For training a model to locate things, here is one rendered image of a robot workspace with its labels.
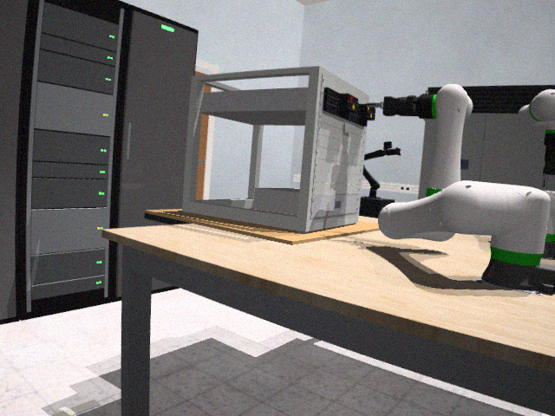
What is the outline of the tan flat board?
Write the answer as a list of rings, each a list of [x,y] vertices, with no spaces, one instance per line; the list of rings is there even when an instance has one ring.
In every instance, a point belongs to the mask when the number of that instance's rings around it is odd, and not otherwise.
[[[268,225],[216,218],[196,213],[187,214],[182,209],[145,210],[145,213],[292,245],[380,230],[378,224],[358,221],[356,224],[309,231],[309,233],[304,234]]]

